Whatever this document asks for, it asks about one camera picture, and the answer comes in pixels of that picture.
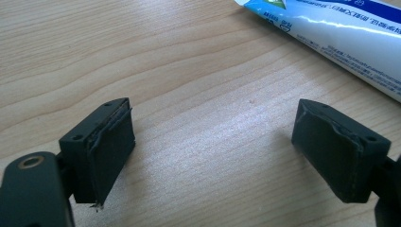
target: wooden table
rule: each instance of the wooden table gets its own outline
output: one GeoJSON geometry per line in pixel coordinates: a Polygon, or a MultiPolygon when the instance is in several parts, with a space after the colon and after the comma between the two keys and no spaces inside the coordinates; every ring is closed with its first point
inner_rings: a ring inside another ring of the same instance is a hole
{"type": "Polygon", "coordinates": [[[137,146],[102,211],[71,199],[78,227],[375,226],[376,195],[342,203],[290,136],[313,99],[396,159],[401,104],[234,1],[2,1],[0,27],[0,175],[131,99],[137,146]]]}

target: wood grain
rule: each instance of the wood grain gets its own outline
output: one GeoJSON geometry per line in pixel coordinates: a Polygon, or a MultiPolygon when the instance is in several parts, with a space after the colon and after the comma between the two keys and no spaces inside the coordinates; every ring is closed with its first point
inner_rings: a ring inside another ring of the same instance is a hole
{"type": "Polygon", "coordinates": [[[131,99],[137,147],[77,226],[375,226],[375,195],[342,203],[290,144],[301,97],[401,154],[400,103],[234,1],[1,1],[0,96],[1,176],[131,99]]]}

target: toothpaste tube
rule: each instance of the toothpaste tube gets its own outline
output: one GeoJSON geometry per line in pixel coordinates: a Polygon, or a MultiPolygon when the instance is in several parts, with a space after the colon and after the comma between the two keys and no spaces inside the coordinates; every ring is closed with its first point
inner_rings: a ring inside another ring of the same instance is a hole
{"type": "Polygon", "coordinates": [[[401,9],[369,0],[235,0],[401,102],[401,9]]]}

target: metal ring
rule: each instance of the metal ring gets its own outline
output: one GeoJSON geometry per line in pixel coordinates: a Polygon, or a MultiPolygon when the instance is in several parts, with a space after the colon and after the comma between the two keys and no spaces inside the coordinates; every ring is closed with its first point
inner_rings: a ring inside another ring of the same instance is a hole
{"type": "Polygon", "coordinates": [[[43,156],[30,156],[25,158],[18,164],[18,167],[21,169],[32,168],[34,166],[40,165],[44,161],[43,156]]]}

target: white tube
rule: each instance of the white tube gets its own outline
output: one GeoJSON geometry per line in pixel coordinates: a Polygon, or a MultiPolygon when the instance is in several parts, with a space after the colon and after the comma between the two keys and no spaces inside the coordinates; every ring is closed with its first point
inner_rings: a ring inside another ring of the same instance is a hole
{"type": "Polygon", "coordinates": [[[236,0],[401,102],[401,9],[369,0],[236,0]]]}

